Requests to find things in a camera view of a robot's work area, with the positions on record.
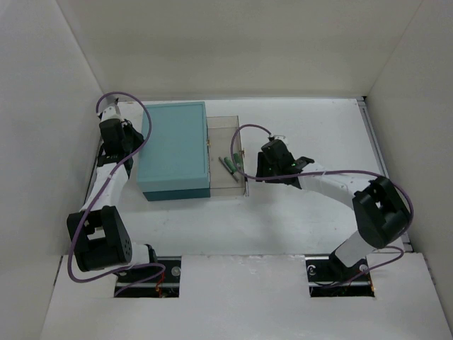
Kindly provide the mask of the teal makeup organizer box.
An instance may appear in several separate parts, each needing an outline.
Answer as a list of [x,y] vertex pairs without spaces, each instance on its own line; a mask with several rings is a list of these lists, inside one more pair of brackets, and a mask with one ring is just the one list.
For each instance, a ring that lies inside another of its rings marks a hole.
[[136,183],[148,201],[210,197],[205,103],[147,105],[142,134],[150,137],[138,156]]

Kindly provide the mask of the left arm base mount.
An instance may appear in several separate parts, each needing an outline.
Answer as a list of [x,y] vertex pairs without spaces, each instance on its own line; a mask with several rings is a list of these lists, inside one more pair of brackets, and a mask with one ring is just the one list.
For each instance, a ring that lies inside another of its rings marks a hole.
[[139,268],[117,274],[114,289],[115,298],[178,298],[182,258],[158,257],[160,267]]

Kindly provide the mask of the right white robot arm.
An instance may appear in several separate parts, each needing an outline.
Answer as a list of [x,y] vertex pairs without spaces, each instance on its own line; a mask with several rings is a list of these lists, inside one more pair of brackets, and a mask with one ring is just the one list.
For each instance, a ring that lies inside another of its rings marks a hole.
[[345,280],[374,250],[383,249],[405,232],[413,212],[390,179],[368,171],[331,171],[308,157],[294,158],[287,145],[272,139],[258,153],[256,177],[320,193],[349,207],[357,231],[332,251],[328,272]]

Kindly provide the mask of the grey makeup pencil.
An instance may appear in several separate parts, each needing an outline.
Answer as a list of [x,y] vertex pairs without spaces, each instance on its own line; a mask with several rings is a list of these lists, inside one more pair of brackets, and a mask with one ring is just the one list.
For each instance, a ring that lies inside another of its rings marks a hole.
[[219,157],[219,161],[222,164],[222,166],[229,172],[229,174],[235,180],[235,182],[238,183],[240,180],[239,180],[238,176],[236,175],[237,168],[233,164],[233,161],[230,160],[230,158],[228,158],[228,157]]

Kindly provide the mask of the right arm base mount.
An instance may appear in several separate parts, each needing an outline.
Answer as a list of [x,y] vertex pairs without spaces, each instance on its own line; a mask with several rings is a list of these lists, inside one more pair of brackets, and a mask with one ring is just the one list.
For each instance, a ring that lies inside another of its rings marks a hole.
[[335,272],[329,266],[327,256],[307,256],[306,272],[311,298],[374,297],[366,259],[361,259],[351,268]]

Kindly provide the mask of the green tube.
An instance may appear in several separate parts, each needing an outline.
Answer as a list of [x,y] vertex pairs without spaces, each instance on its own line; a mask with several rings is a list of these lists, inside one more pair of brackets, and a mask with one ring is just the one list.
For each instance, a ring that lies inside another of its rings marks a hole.
[[242,170],[242,159],[239,153],[233,153],[233,160],[237,169]]
[[228,158],[228,157],[225,157],[224,162],[228,166],[231,173],[234,174],[236,172],[236,167],[234,166],[234,163],[232,162],[232,160],[230,160],[230,158]]

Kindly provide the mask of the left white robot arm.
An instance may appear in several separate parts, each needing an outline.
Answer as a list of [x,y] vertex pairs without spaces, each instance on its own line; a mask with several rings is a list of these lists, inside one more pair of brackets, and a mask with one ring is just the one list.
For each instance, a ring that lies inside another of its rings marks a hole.
[[134,266],[141,281],[152,282],[159,274],[156,253],[150,245],[136,244],[130,239],[117,209],[134,164],[129,156],[144,138],[130,121],[119,117],[101,121],[99,128],[102,144],[95,183],[80,211],[67,218],[73,238],[80,220],[86,216],[74,247],[77,265],[83,272]]

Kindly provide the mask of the black silver makeup pencil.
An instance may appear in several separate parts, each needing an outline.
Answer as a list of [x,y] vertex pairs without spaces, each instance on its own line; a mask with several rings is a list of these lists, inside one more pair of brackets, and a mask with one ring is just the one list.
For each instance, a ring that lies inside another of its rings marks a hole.
[[248,178],[247,177],[244,177],[244,185],[245,185],[245,193],[244,195],[246,197],[249,197],[249,185],[248,185]]

